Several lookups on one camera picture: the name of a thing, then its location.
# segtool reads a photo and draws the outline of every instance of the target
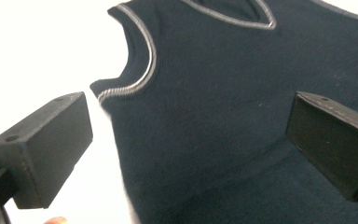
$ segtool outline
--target neckline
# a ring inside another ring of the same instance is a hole
[[[201,4],[194,2],[193,0],[181,0],[181,1],[188,4],[189,6],[193,7],[194,9],[196,9],[197,11],[199,11],[202,14],[205,14],[207,16],[213,17],[220,21],[230,23],[233,25],[237,25],[237,26],[241,26],[241,27],[250,27],[250,28],[256,28],[256,29],[263,29],[263,30],[273,30],[273,29],[275,29],[276,24],[277,24],[274,16],[272,15],[271,10],[269,9],[269,6],[263,0],[255,0],[255,2],[258,4],[258,6],[260,8],[263,9],[265,16],[268,19],[268,23],[240,20],[237,18],[230,17],[228,15],[225,15],[223,13],[220,13],[218,11],[215,11],[211,8],[205,7]]]
[[[350,12],[348,10],[341,8],[341,7],[336,7],[336,6],[331,5],[323,0],[310,0],[310,1],[321,6],[321,7],[324,7],[324,8],[327,8],[327,9],[333,11],[333,12],[336,12],[338,14],[358,20],[358,14],[356,14],[354,12]]]

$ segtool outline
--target armhole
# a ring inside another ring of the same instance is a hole
[[[118,78],[102,79],[90,85],[100,103],[110,97],[140,91],[156,70],[156,47],[144,22],[123,4],[112,7],[108,13],[123,26],[129,54]]]

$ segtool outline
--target garment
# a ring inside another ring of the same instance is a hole
[[[358,223],[284,136],[296,91],[358,111],[358,16],[312,0],[133,0],[91,85],[142,223]]]

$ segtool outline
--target sleeveless shirt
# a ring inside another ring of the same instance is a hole
[[[296,91],[358,111],[358,16],[318,0],[133,0],[91,84],[142,223],[358,223],[285,138]]]

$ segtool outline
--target tank top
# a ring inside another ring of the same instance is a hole
[[[91,88],[142,223],[358,223],[285,138],[296,91],[358,111],[358,15],[318,0],[133,0]]]

